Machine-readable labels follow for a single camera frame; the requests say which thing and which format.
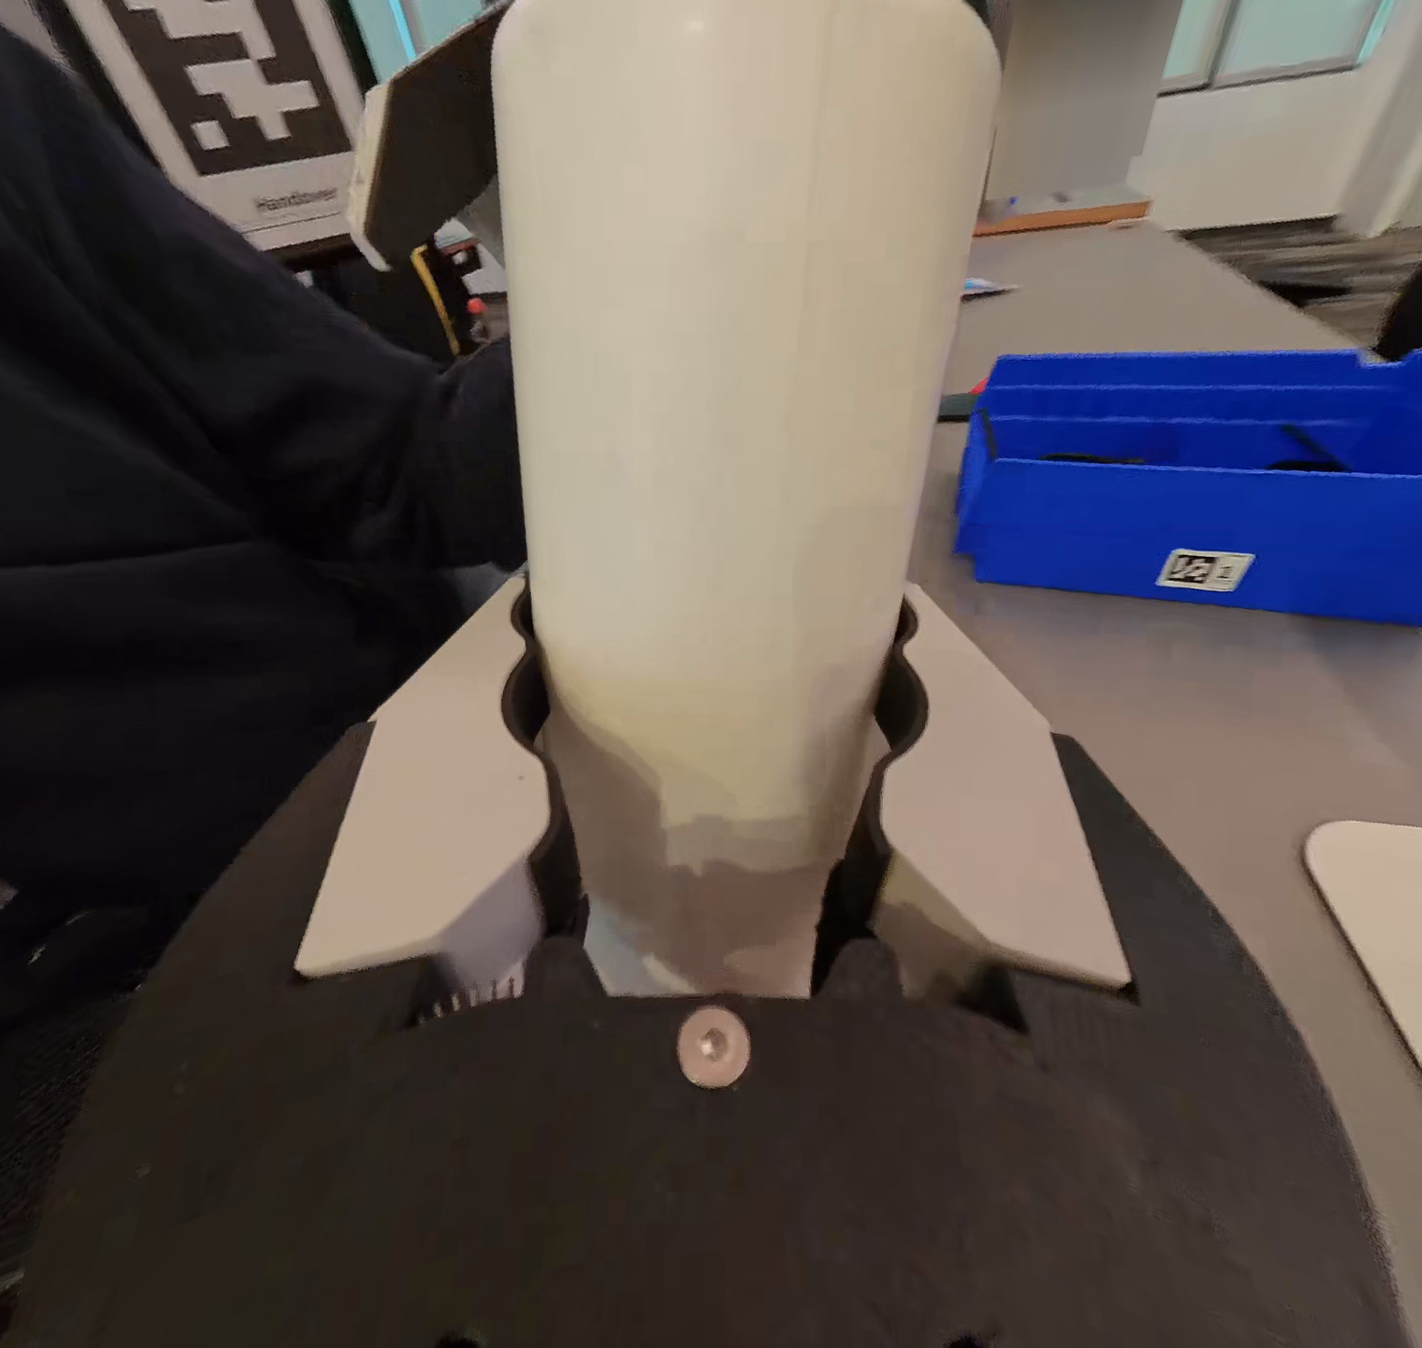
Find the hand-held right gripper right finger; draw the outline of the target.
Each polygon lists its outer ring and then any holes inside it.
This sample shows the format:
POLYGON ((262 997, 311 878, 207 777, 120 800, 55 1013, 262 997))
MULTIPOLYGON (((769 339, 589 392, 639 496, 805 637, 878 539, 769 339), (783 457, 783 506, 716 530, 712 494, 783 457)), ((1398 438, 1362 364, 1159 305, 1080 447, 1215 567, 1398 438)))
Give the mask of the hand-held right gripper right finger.
POLYGON ((1111 994, 1128 960, 1047 721, 918 586, 900 646, 920 730, 887 758, 886 871, 869 929, 909 997, 968 994, 994 969, 1111 994))

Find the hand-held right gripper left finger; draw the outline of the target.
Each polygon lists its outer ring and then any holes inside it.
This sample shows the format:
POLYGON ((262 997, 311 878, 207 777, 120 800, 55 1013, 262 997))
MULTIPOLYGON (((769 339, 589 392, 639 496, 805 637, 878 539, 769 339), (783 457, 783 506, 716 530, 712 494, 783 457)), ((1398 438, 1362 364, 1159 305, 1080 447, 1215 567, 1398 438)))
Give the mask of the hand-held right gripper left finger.
POLYGON ((533 854, 553 797, 527 584, 507 581, 372 718, 293 969, 429 958, 453 985, 519 985, 544 930, 533 854))

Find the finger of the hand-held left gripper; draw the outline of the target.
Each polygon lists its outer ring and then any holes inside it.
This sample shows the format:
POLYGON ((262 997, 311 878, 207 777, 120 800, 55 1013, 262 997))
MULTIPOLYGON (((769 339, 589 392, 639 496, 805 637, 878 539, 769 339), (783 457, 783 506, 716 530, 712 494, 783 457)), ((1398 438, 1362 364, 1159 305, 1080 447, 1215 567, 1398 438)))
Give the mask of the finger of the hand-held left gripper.
POLYGON ((390 270, 496 176, 491 53, 508 6, 488 6, 364 95, 345 229, 390 270))

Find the white bottle with black cap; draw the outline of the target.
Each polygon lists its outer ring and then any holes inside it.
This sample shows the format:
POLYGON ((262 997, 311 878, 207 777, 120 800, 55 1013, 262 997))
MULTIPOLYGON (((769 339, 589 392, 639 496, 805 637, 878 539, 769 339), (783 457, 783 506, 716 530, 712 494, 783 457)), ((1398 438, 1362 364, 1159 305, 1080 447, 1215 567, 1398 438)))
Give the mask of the white bottle with black cap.
POLYGON ((515 0, 498 27, 546 750, 616 994, 806 993, 999 78, 968 0, 515 0))

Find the blue plastic bin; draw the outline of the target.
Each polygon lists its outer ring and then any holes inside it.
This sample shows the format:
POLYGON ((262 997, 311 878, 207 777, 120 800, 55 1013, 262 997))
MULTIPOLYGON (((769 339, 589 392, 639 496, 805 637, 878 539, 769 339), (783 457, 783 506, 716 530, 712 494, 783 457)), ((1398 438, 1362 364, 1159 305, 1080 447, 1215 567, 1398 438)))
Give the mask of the blue plastic bin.
POLYGON ((952 513, 987 584, 1418 628, 1420 357, 1004 356, 952 513))

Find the framed black and white sign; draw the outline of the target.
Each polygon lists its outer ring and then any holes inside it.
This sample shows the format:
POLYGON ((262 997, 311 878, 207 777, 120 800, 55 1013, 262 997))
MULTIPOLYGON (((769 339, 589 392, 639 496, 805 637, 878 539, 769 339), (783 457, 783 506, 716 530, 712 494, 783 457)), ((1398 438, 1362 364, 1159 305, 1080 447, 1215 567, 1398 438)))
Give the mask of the framed black and white sign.
POLYGON ((345 193, 373 84, 345 0, 23 0, 61 59, 206 210, 291 266, 352 250, 345 193))

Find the person's dark clothing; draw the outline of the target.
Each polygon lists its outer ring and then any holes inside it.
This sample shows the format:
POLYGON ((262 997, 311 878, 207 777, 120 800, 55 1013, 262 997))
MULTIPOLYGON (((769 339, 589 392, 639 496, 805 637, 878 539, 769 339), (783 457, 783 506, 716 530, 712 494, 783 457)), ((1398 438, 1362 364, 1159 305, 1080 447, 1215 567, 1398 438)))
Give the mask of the person's dark clothing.
POLYGON ((1 39, 2 1025, 148 966, 524 564, 507 340, 439 367, 1 39))

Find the long wooden table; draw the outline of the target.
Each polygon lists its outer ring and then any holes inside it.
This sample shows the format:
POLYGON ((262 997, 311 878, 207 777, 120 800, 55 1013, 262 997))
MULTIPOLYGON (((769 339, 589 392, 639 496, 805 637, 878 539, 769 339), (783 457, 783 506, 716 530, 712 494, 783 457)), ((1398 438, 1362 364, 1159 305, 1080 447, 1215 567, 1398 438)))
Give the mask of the long wooden table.
POLYGON ((1052 193, 1039 197, 983 201, 974 239, 1074 230, 1094 225, 1136 225, 1151 211, 1151 199, 1129 188, 1095 193, 1052 193))

